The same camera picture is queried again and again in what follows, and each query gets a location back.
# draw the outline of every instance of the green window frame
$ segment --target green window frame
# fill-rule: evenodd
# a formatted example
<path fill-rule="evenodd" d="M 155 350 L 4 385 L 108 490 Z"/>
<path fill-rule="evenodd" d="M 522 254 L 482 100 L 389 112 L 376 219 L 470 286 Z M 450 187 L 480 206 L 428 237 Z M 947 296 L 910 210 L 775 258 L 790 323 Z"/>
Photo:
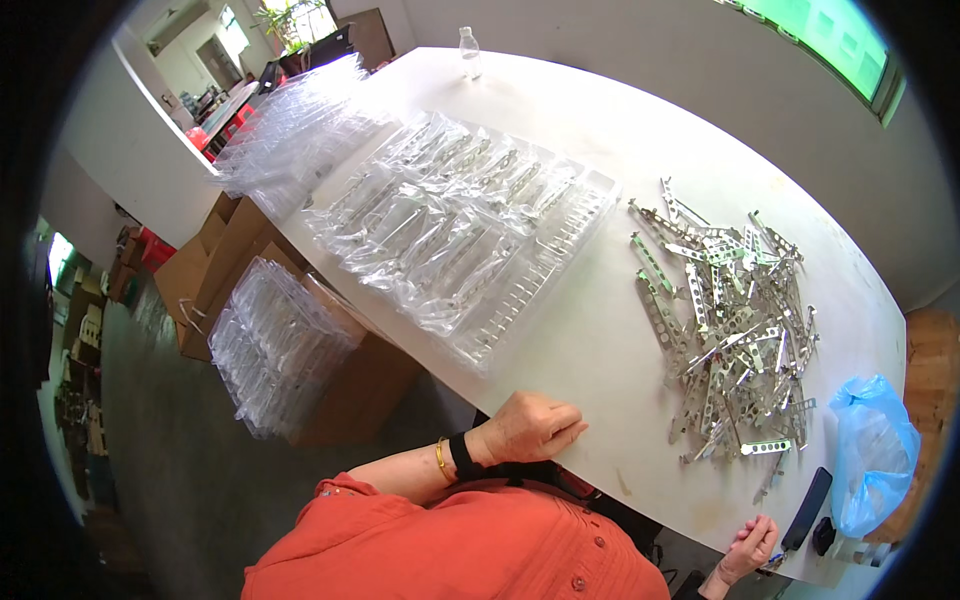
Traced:
<path fill-rule="evenodd" d="M 718 0 L 800 46 L 884 127 L 905 79 L 889 45 L 854 0 Z"/>

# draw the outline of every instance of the clear bottle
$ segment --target clear bottle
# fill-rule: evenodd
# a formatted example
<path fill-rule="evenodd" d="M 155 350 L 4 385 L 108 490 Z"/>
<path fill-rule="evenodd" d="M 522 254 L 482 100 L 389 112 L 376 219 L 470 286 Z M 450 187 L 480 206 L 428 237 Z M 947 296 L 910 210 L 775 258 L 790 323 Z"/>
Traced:
<path fill-rule="evenodd" d="M 480 44 L 473 36 L 470 27 L 460 28 L 460 56 L 464 59 L 464 71 L 467 77 L 476 79 L 483 75 L 483 62 L 480 61 Z"/>

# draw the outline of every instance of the woman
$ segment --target woman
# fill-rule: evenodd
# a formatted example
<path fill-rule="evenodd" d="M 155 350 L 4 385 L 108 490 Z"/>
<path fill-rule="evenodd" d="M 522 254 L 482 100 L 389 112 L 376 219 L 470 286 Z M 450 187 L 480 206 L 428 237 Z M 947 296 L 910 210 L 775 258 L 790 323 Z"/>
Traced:
<path fill-rule="evenodd" d="M 611 520 L 538 482 L 480 480 L 501 463 L 545 461 L 585 429 L 576 407 L 516 392 L 452 440 L 325 479 L 294 530 L 246 569 L 243 598 L 666 599 L 660 572 Z M 723 598 L 767 563 L 777 535 L 768 516 L 748 521 L 700 594 Z"/>

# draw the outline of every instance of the red plastic chair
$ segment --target red plastic chair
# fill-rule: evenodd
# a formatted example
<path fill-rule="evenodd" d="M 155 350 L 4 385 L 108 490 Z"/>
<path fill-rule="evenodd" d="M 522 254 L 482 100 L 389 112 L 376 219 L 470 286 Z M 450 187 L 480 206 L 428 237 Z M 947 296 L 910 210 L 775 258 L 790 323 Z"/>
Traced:
<path fill-rule="evenodd" d="M 237 113 L 233 115 L 233 118 L 230 119 L 227 126 L 224 127 L 224 137 L 230 139 L 233 137 L 233 134 L 243 127 L 243 124 L 247 122 L 247 118 L 253 114 L 253 108 L 250 105 L 244 105 L 237 110 Z"/>
<path fill-rule="evenodd" d="M 214 155 L 212 152 L 210 152 L 209 150 L 204 150 L 204 147 L 206 147 L 206 144 L 208 144 L 210 141 L 210 136 L 206 134 L 206 132 L 204 131 L 204 128 L 195 127 L 189 130 L 184 135 L 186 135 L 186 138 L 190 140 L 190 143 L 193 144 L 194 148 L 204 153 L 204 157 L 207 160 L 209 160 L 210 162 L 213 162 L 214 160 L 217 159 L 216 155 Z"/>
<path fill-rule="evenodd" d="M 143 249 L 143 266 L 149 269 L 151 273 L 156 273 L 156 270 L 163 266 L 163 263 L 177 251 L 176 248 L 166 244 L 147 228 L 140 230 L 140 241 L 145 246 Z"/>

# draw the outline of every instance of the smartphone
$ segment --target smartphone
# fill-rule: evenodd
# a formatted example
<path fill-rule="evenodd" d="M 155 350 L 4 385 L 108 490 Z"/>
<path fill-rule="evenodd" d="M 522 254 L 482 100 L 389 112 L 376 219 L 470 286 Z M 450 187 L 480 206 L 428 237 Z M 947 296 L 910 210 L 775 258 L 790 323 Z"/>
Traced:
<path fill-rule="evenodd" d="M 818 468 L 813 475 L 810 489 L 806 491 L 804 502 L 800 505 L 797 515 L 793 517 L 790 528 L 786 530 L 780 547 L 784 550 L 797 551 L 804 545 L 804 540 L 810 533 L 810 528 L 813 527 L 813 521 L 820 514 L 820 507 L 824 505 L 832 483 L 833 475 L 823 467 Z"/>

